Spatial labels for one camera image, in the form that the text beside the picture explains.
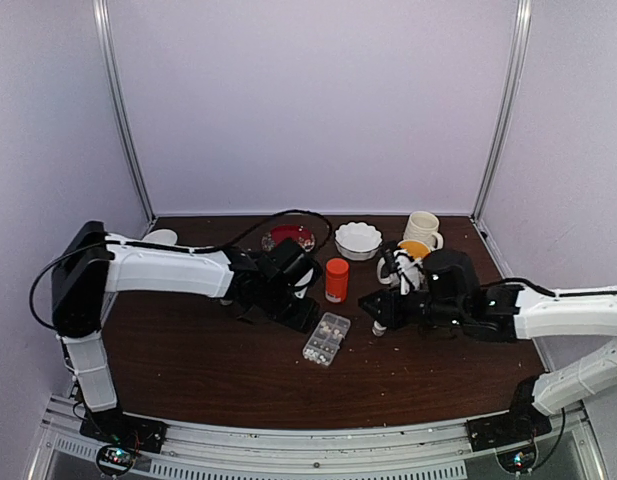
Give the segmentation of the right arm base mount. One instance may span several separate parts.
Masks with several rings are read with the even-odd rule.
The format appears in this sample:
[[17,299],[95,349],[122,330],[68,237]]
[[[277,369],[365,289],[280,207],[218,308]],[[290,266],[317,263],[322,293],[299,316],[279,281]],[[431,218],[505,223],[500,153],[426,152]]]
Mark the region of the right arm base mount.
[[552,431],[548,417],[511,412],[469,420],[466,428],[473,452],[530,442]]

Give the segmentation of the small white pill bottle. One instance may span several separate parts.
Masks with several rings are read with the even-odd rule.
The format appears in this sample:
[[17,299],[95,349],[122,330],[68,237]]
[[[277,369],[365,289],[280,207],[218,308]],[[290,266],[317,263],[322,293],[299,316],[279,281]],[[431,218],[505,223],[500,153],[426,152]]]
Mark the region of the small white pill bottle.
[[376,336],[376,337],[382,337],[385,332],[386,332],[387,328],[383,325],[381,325],[378,322],[374,322],[373,326],[372,326],[372,333]]

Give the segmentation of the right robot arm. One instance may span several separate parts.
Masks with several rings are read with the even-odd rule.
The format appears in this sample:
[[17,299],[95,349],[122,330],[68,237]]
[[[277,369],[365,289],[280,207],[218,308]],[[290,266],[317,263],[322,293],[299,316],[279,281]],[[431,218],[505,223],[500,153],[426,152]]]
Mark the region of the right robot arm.
[[415,286],[406,274],[408,256],[389,249],[382,255],[395,286],[359,299],[378,335],[413,323],[458,328],[476,340],[515,343],[540,337],[600,336],[608,343],[556,371],[520,382],[500,430],[507,440],[523,440],[562,408],[617,385],[617,285],[549,290],[525,278],[480,283],[471,258],[462,251],[436,250],[413,262],[424,277]]

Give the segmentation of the clear pill organizer box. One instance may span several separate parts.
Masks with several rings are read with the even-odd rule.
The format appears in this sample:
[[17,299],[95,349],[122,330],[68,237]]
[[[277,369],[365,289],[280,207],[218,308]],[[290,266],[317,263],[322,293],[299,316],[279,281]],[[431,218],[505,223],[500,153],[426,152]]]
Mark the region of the clear pill organizer box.
[[303,358],[317,365],[329,367],[339,352],[350,326],[349,319],[330,312],[324,313],[303,347]]

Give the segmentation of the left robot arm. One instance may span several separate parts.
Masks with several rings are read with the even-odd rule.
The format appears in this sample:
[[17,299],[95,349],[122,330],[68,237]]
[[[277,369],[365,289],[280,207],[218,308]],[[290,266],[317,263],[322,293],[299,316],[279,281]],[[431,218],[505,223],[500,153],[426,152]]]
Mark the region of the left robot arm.
[[55,332],[69,358],[94,429],[111,444],[125,442],[132,424],[119,400],[103,344],[106,295],[166,292],[200,295],[256,308],[270,320],[305,333],[318,304],[308,290],[322,268],[296,241],[248,252],[229,242],[190,247],[109,233],[99,221],[83,225],[62,256],[41,272],[51,277]]

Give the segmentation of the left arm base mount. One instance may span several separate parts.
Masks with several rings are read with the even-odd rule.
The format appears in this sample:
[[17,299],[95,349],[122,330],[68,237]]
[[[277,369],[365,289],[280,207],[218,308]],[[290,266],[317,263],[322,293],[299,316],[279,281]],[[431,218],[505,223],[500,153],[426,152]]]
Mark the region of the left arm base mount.
[[86,409],[80,426],[80,434],[87,438],[132,451],[156,454],[162,450],[166,433],[167,425],[164,422],[128,415],[120,408],[102,412]]

